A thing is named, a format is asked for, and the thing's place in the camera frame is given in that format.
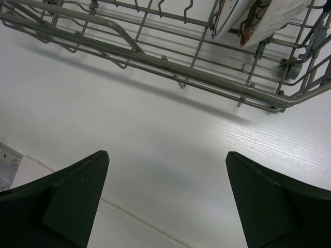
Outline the orange sunburst plate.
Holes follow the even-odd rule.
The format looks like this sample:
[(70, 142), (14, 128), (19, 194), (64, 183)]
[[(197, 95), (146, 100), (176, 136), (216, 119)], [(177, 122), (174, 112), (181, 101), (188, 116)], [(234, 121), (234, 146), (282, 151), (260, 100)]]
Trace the orange sunburst plate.
[(237, 23), (249, 10), (252, 0), (225, 0), (221, 1), (217, 18), (212, 30), (212, 39), (220, 37)]

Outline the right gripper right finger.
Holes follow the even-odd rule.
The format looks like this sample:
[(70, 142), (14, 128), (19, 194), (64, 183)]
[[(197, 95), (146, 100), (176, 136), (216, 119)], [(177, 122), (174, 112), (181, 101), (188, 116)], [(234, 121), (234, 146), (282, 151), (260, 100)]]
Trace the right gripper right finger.
[(330, 191), (230, 151), (227, 172), (248, 247), (330, 247)]

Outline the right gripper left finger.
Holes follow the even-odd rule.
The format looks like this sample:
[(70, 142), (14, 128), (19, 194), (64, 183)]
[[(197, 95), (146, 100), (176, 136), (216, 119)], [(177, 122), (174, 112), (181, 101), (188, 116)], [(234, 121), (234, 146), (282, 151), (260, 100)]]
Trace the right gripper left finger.
[(100, 150), (1, 192), (1, 247), (87, 247), (108, 166)]

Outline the flower pattern plate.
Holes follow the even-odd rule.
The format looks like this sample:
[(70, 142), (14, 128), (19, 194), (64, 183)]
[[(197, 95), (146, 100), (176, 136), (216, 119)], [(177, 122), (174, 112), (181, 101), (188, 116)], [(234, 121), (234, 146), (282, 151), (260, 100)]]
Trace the flower pattern plate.
[(240, 46), (246, 48), (268, 38), (307, 6), (308, 1), (256, 1), (243, 25)]

